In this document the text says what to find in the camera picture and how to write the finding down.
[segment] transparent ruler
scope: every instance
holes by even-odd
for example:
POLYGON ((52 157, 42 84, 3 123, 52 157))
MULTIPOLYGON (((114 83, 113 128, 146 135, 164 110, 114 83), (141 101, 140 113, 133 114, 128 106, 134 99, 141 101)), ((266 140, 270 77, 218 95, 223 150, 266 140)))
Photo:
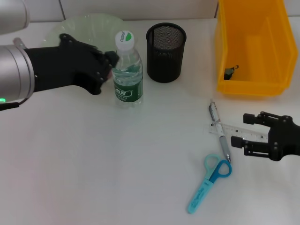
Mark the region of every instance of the transparent ruler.
MULTIPOLYGON (((252 142, 268 142, 268 134, 259 133, 253 130, 243 129, 240 127, 233 127, 230 125, 222 124, 223 131, 225 136, 231 137, 242 137, 244 140, 252 141, 252 142)), ((210 133, 218 134, 215 122, 210 124, 210 133)))

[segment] yellow plastic bin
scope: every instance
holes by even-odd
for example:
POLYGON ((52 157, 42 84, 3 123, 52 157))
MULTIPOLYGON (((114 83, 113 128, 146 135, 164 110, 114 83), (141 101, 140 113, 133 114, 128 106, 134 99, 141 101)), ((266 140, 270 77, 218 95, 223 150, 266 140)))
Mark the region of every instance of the yellow plastic bin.
POLYGON ((284 0, 219 0, 215 32, 217 90, 275 96, 289 87, 298 50, 284 0), (230 80, 226 68, 238 65, 230 80))

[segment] white table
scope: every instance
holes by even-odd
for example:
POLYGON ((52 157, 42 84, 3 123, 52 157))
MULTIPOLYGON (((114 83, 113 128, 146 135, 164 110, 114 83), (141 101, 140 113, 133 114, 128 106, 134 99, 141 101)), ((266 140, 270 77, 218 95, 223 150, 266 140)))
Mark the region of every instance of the white table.
MULTIPOLYGON (((300 46, 300 18, 291 18, 300 46)), ((144 104, 115 106, 113 83, 92 96, 79 87, 35 93, 1 112, 0 224, 6 225, 295 225, 300 221, 300 157, 280 162, 231 148, 232 175, 218 180, 198 211, 186 208, 205 176, 203 161, 222 155, 208 133, 214 98, 226 124, 244 113, 290 115, 300 125, 300 65, 290 88, 264 100, 215 91, 216 20, 176 20, 187 33, 179 79, 152 81, 146 72, 146 31, 159 21, 129 22, 144 62, 144 104)), ((0 36, 37 47, 57 23, 33 23, 0 36)))

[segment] white bottle cap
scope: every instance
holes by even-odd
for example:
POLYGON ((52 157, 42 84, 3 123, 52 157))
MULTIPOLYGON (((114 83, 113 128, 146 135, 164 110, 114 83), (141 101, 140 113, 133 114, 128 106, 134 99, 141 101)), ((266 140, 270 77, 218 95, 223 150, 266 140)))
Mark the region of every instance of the white bottle cap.
POLYGON ((120 31, 115 40, 118 50, 122 52, 129 51, 135 46, 135 38, 130 31, 120 31))

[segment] plastic bottle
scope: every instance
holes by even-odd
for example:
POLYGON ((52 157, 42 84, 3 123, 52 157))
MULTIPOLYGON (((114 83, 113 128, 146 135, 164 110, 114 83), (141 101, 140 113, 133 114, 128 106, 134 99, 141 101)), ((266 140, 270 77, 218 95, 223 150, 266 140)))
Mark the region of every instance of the plastic bottle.
POLYGON ((139 105, 143 99, 143 64, 135 49, 135 39, 130 31, 121 31, 115 38, 120 57, 112 69, 113 82, 119 105, 139 105))

